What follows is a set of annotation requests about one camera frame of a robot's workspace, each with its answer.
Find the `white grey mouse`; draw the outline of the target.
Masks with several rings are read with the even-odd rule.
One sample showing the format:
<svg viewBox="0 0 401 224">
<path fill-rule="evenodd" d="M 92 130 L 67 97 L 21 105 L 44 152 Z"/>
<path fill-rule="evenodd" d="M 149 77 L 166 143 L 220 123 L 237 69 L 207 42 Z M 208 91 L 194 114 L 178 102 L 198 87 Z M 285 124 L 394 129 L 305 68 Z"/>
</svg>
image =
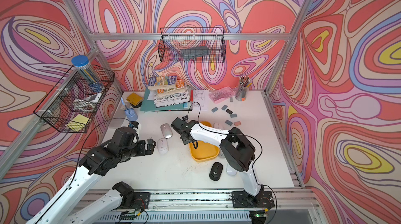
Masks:
<svg viewBox="0 0 401 224">
<path fill-rule="evenodd" d="M 168 123 L 161 125 L 160 129 L 164 138 L 168 139 L 173 136 L 172 129 Z"/>
</svg>

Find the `yellow storage tray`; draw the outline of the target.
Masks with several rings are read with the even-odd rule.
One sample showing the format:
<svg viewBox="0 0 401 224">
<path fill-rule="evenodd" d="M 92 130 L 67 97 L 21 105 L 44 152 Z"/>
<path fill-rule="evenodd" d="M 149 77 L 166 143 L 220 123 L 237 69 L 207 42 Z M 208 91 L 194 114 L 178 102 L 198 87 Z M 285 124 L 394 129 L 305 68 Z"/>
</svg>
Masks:
<svg viewBox="0 0 401 224">
<path fill-rule="evenodd" d="M 196 162 L 209 161 L 218 156 L 221 136 L 217 130 L 202 123 L 195 123 L 191 128 L 190 137 L 190 154 Z"/>
</svg>

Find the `black computer mouse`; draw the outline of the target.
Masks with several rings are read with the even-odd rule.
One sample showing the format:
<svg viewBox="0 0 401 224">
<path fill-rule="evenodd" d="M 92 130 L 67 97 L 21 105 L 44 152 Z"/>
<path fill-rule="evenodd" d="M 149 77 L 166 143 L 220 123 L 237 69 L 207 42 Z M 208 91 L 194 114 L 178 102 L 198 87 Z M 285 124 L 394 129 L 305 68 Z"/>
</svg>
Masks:
<svg viewBox="0 0 401 224">
<path fill-rule="evenodd" d="M 223 171 L 223 165 L 220 162 L 214 162 L 209 173 L 209 178 L 213 181 L 218 181 Z"/>
</svg>

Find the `white slim mouse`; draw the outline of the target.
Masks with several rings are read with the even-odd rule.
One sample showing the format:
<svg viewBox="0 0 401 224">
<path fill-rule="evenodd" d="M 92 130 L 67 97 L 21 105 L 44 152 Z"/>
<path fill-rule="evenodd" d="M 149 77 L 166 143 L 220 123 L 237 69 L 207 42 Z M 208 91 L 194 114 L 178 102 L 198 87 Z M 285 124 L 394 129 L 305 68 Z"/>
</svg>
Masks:
<svg viewBox="0 0 401 224">
<path fill-rule="evenodd" d="M 236 169 L 234 169 L 230 164 L 227 164 L 226 173 L 227 173 L 229 176 L 235 176 L 235 175 L 237 174 L 237 171 L 236 171 Z"/>
</svg>

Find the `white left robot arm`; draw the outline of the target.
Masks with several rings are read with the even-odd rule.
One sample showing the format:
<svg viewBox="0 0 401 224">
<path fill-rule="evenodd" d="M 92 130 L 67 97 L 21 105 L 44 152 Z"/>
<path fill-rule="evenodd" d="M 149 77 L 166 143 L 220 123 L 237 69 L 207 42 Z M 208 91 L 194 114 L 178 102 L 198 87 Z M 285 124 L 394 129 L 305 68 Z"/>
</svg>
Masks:
<svg viewBox="0 0 401 224">
<path fill-rule="evenodd" d="M 151 138 L 140 140 L 137 130 L 138 123 L 133 127 L 120 127 L 110 140 L 92 148 L 77 163 L 72 177 L 28 223 L 93 224 L 112 210 L 147 209 L 149 193 L 137 193 L 127 183 L 118 182 L 95 202 L 72 212 L 86 193 L 118 164 L 154 153 L 156 142 Z"/>
</svg>

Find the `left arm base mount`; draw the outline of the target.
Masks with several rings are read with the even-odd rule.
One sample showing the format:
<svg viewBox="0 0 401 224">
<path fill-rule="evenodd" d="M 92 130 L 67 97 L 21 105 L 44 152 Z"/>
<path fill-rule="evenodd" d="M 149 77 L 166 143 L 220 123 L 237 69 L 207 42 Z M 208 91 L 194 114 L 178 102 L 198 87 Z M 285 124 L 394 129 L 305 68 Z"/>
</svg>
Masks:
<svg viewBox="0 0 401 224">
<path fill-rule="evenodd" d="M 125 182 L 119 182 L 112 187 L 117 190 L 121 203 L 117 209 L 147 209 L 150 203 L 150 192 L 137 192 Z"/>
</svg>

